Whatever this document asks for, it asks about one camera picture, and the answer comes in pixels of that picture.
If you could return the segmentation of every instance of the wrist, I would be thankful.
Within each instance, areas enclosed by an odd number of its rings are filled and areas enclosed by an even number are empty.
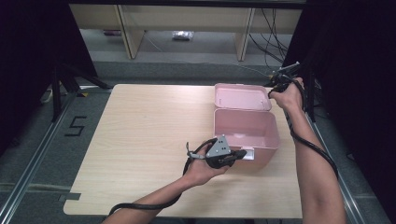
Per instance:
[[[191,189],[196,186],[194,182],[186,175],[183,175],[181,178],[179,178],[177,183],[183,190]]]
[[[294,114],[304,113],[304,111],[301,109],[301,106],[297,104],[287,105],[285,106],[285,110],[290,116]]]
[[[305,112],[298,106],[294,108],[285,109],[288,113],[289,119],[293,127],[298,127],[301,125],[307,124],[308,120],[306,119]]]

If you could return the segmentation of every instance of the hand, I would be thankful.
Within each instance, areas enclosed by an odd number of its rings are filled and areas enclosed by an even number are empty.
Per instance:
[[[202,147],[197,154],[205,155],[208,146],[209,144]],[[223,175],[229,168],[230,166],[223,166],[219,169],[214,169],[211,168],[205,160],[193,160],[182,178],[184,178],[192,188],[207,183],[207,181],[216,175]]]
[[[304,87],[302,78],[297,77],[295,80]],[[301,109],[303,103],[302,96],[294,83],[290,83],[288,88],[283,92],[271,92],[270,98],[274,98],[276,103],[287,112],[295,109]]]

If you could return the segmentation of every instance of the pink plastic box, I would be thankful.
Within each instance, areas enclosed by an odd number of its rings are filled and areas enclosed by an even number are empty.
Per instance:
[[[232,150],[246,150],[243,163],[265,166],[280,145],[266,89],[220,83],[215,86],[215,105],[214,135],[224,134]]]

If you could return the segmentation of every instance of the pink box lid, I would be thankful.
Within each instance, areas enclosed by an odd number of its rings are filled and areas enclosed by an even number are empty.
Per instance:
[[[220,108],[269,111],[272,108],[263,86],[244,84],[215,85],[215,105]]]

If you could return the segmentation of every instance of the forearm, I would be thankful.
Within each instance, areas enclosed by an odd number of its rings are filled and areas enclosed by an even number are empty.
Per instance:
[[[150,193],[149,195],[135,201],[134,203],[141,204],[160,204],[167,203],[183,191],[192,188],[189,181],[181,177],[175,182]],[[135,223],[149,223],[154,217],[156,217],[162,210],[138,210],[122,208],[116,211],[113,215],[108,217],[103,223],[117,223],[117,224],[135,224]]]
[[[287,111],[294,132],[323,149],[303,110],[294,107]],[[343,199],[332,167],[310,147],[298,141],[295,141],[295,146],[303,212],[313,215],[304,216],[304,222],[319,223],[324,221],[329,223],[329,220],[332,220],[333,223],[345,222]]]

